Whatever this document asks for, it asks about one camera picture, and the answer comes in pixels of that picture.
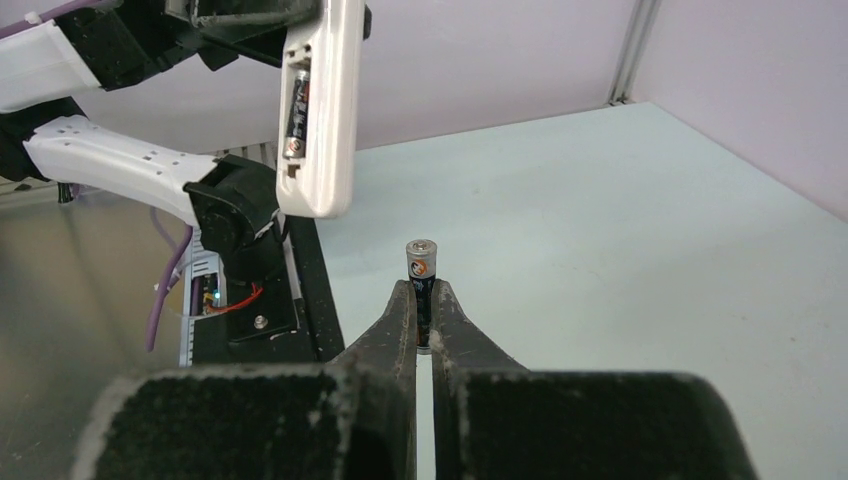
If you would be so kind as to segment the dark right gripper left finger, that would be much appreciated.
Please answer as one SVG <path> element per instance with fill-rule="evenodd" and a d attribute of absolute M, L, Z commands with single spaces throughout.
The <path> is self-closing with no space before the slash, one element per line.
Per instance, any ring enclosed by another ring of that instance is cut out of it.
<path fill-rule="evenodd" d="M 73 479 L 412 479 L 416 301 L 326 363 L 207 365 L 116 378 L 95 402 Z"/>

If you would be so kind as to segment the white remote control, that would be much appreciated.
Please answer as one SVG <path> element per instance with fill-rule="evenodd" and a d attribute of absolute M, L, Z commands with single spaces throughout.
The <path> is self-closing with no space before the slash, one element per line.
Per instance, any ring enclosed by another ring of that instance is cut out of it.
<path fill-rule="evenodd" d="M 280 118 L 276 195 L 280 212 L 308 218 L 344 214 L 353 196 L 357 101 L 361 47 L 365 37 L 366 3 L 325 1 L 315 23 L 289 30 L 286 51 L 303 58 L 311 47 L 306 155 L 283 157 L 286 120 L 294 75 L 298 68 L 281 67 Z"/>

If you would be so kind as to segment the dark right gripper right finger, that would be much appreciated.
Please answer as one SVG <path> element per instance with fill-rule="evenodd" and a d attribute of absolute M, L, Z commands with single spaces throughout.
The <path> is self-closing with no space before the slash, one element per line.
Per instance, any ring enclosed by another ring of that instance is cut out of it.
<path fill-rule="evenodd" d="M 534 371 L 437 281 L 430 333 L 440 479 L 753 479 L 733 415 L 684 372 Z"/>

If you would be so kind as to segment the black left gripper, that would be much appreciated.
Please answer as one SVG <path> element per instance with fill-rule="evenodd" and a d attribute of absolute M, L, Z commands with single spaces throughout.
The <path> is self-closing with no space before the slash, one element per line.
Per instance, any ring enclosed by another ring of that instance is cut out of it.
<path fill-rule="evenodd" d="M 289 30 L 315 23 L 325 1 L 166 1 L 164 13 L 183 23 L 178 38 L 197 48 L 204 64 L 218 70 L 243 56 L 273 67 L 285 62 L 305 70 L 311 47 L 303 58 L 286 51 Z"/>

